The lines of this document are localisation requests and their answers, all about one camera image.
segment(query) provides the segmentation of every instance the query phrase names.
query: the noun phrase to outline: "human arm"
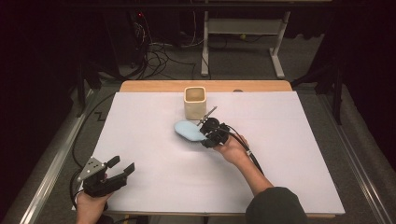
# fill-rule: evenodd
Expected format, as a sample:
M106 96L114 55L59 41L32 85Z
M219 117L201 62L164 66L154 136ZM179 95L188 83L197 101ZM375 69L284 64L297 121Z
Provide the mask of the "human arm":
M112 193L104 197L93 198L82 191L77 196L77 224L95 224L105 208L107 199Z
M240 140L248 144L242 135ZM235 138L230 136L224 145L216 146L214 149L239 169L254 194L246 211L247 223L308 223L297 195L289 189L274 187L250 160L245 148Z
M244 136L240 140L248 144ZM245 148L232 136L228 137L224 145L214 147L226 161L232 163L238 168L250 186L253 195L272 188L272 183L260 172L256 165L250 160Z

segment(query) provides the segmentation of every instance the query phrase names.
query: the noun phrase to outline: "cable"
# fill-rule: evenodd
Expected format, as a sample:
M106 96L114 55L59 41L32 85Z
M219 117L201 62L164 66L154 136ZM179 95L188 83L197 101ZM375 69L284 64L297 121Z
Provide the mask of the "cable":
M80 126L80 128L79 128L79 130L78 130L78 133L77 133L77 135L76 135L75 141L74 141L73 146L72 146L72 157L73 157L73 161L76 163L76 165L78 166L79 169L73 173L72 178L70 179L70 183L69 183L69 194L70 194L70 200L72 201L72 204L73 204L73 206L75 206L76 210L77 210L76 196L80 193L80 191L77 192L76 194L73 194L73 183L74 183L74 181L75 181L75 179L76 179L76 176L77 176L79 173L81 173L81 172L82 172L82 169L83 169L83 166L78 162L78 160L77 160L77 158L76 158L76 142L78 141L78 139L79 139L79 137L80 137L80 134L81 134L81 130L83 129L83 127L84 127L85 123L87 122L88 118L90 117L90 115L95 111L95 109L96 109L99 105L101 105L105 100L107 100L108 98L110 98L110 97L113 96L114 94L116 94L116 93L115 93L115 92L114 92L114 93L111 93L110 95L108 95L107 97L105 97L103 100L101 100L101 101L91 110L91 112L87 115L87 117L85 117L84 121L82 122L82 124L81 124L81 126Z
M142 12L142 17L143 17L143 19L145 20L146 27L148 28L148 37L149 37L150 43L153 43L153 42L152 42L152 38L151 38L151 33L150 33L150 31L149 31L149 24L148 24L148 21L146 20L146 16L145 16L145 14L144 14L143 12Z
M192 41L189 44L189 46L194 44L195 41L195 36L196 36L196 32L197 32L197 22L196 22L196 15L195 15L195 11L192 12L192 15L194 17L194 36L192 37Z
M211 47L211 46L209 46L209 45L207 45L209 48L211 48L211 49L226 49L227 48L227 46L228 46L228 39L227 39L227 36L225 36L225 35L218 35L218 36L221 36L221 37L223 37L223 39L224 39L224 46L222 46L221 48L215 48L215 47Z
M72 201L73 206L76 208L77 210L77 204L76 204L76 196L77 194L80 193L80 191L76 194L73 193L73 183L74 180L76 179L76 176L81 173L82 170L77 170L73 173L72 178L70 179L70 183L69 183L69 194L70 194L70 200Z
M174 62L174 63L192 65L191 80L194 80L194 70L195 70L195 65L196 65L196 63L182 63L182 62L179 62L179 61L176 61L176 60L172 59L172 58L169 57L169 55L166 53L165 47L163 47L163 53L166 55L166 57L169 59L169 61L172 61L172 62Z
M124 77L129 80L130 77L137 76L140 73L144 72L146 70L146 68L147 68L147 62L146 62L146 60L143 60L142 63L139 64L139 66L134 71L132 71L128 75L125 75ZM106 80L106 81L122 81L122 80L119 80L118 78L103 76L100 73L99 73L99 78L101 78L102 80Z
M186 48L191 48L191 47L195 47L195 46L201 45L202 43L204 43L203 39L200 42L198 42L198 43L196 43L194 45L182 45L181 47L186 49Z
M227 133L227 134L229 134L230 136L232 136L234 139L236 139L236 141L238 141L239 144L241 144L241 146L245 149L245 151L246 151L247 154L249 155L250 159L251 159L252 162L256 165L256 167L259 169L259 171L260 171L262 174L264 174L264 172L262 171L262 168L260 167L259 162L257 161L256 157L255 157L255 156L253 155L253 153L251 152L250 148L248 147L248 144L246 144L246 143L242 140L242 137L241 137L241 135L240 135L239 133L237 134L238 136L236 136L234 133L231 133L231 132L229 132L229 131L227 131L227 130L224 130L224 129L221 129L221 128L213 128L213 127L210 127L210 128L213 129L213 130L218 130L218 131L222 131L222 132L224 132L224 133Z
M78 133L76 134L76 138L74 140L73 146L72 146L72 157L74 162L76 163L76 165L82 170L83 166L78 162L77 158L76 158L76 142L79 139L79 136L81 134L81 130L83 129L85 123L87 122L88 118L90 117L90 115L93 113L93 111L100 105L102 104L105 100L107 100L108 98L110 98L111 96L115 95L116 93L111 93L110 95L108 95L107 97L105 97L102 101L100 101L92 110L91 112L87 115L87 117L85 117L84 121L82 121L82 124L78 130Z
M167 62L167 60L161 58L156 52L151 52L151 53L152 53L152 54L155 54L155 55L157 56L157 59L158 59L158 61L159 61L159 65L157 65L157 67L154 69L154 71L153 71L150 75L145 76L145 77L142 77L142 79L147 79L148 77L156 76L156 75L160 74L161 71L163 71L163 70L165 69L165 67L166 67L166 62ZM160 72L156 73L157 70L158 70L161 66L163 66L163 65L164 65L163 69L162 69Z

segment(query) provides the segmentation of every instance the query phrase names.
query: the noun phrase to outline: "human hand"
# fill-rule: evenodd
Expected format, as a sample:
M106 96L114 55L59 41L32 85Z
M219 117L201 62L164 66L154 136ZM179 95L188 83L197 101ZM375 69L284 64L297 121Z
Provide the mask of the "human hand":
M102 215L107 199L113 193L93 198L82 191L77 196L77 224L95 224Z
M248 141L243 135L240 135L239 140L243 141L248 146ZM218 145L213 148L221 153L226 161L234 165L238 165L244 161L250 161L245 148L233 136L229 136L224 145Z

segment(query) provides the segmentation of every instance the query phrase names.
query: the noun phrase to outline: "sleeve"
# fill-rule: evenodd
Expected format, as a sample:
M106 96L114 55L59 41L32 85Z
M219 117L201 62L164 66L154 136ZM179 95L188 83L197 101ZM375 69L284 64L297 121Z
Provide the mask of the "sleeve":
M308 218L297 195L286 188L269 188L247 207L247 224L305 224Z

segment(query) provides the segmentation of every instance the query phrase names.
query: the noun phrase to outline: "cup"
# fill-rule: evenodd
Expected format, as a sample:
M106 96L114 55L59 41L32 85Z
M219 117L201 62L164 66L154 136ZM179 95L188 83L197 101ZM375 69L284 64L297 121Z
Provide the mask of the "cup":
M186 119L201 119L206 114L205 87L184 89L184 114Z

